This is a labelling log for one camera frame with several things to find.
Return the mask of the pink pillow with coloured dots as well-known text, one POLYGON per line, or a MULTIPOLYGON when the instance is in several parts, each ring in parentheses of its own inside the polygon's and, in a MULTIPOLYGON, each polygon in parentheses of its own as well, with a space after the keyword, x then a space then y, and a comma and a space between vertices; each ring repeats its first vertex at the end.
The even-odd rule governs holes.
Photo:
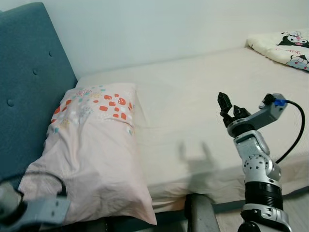
POLYGON ((136 101, 131 83, 77 87, 54 112, 42 156, 27 170, 64 181, 70 201, 64 225, 115 216, 157 224, 139 164, 136 101))

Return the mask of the cream bed mattress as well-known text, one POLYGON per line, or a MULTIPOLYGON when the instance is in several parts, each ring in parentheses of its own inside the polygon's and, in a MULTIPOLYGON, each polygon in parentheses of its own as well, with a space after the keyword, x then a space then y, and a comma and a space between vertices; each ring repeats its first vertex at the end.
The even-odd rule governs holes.
POLYGON ((267 93, 309 110, 309 73, 249 48, 92 74, 77 86, 112 83, 136 84, 140 163, 157 213, 181 210, 191 193, 215 203, 244 199, 242 162, 219 114, 220 92, 250 113, 267 93))

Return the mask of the cream cartoon print quilt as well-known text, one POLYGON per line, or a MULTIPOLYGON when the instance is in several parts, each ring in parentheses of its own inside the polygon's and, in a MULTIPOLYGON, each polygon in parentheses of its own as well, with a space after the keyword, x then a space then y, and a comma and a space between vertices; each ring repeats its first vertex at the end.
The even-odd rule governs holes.
POLYGON ((246 42, 275 62, 309 71, 309 29, 250 35, 246 42))

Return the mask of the grey robot leg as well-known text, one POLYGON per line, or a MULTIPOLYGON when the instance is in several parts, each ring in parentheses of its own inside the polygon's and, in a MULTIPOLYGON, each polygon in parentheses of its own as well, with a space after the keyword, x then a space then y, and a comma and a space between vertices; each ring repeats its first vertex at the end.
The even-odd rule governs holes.
POLYGON ((221 232, 213 201, 207 195, 196 193, 187 195, 185 216, 188 232, 221 232))

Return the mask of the blue upholstered headboard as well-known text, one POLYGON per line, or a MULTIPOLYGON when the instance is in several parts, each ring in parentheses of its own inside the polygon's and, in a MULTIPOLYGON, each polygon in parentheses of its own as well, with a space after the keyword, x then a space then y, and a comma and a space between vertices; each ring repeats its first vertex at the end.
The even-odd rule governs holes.
POLYGON ((0 179, 39 159, 53 112, 76 84, 43 3, 0 13, 0 179))

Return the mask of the dark blue bed frame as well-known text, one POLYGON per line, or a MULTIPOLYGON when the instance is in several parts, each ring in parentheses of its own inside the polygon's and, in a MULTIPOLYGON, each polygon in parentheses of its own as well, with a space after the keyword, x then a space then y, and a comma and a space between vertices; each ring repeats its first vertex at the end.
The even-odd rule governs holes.
MULTIPOLYGON (((242 222, 240 208, 243 201, 214 205, 221 232, 236 232, 242 222)), ((289 215, 293 232, 309 232, 309 188, 301 188, 284 196, 284 210, 289 215)), ((183 211, 156 214, 159 225, 152 226, 130 217, 97 219, 86 222, 76 232, 188 232, 183 211)))

